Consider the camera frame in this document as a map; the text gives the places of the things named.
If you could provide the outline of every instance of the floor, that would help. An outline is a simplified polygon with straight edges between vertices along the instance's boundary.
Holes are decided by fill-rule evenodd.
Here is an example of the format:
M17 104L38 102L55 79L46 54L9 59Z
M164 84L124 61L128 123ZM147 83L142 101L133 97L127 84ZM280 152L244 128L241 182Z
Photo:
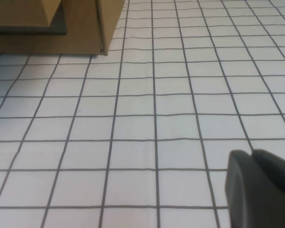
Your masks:
M0 55L0 228L229 228L228 153L285 158L285 0L129 0L110 49Z

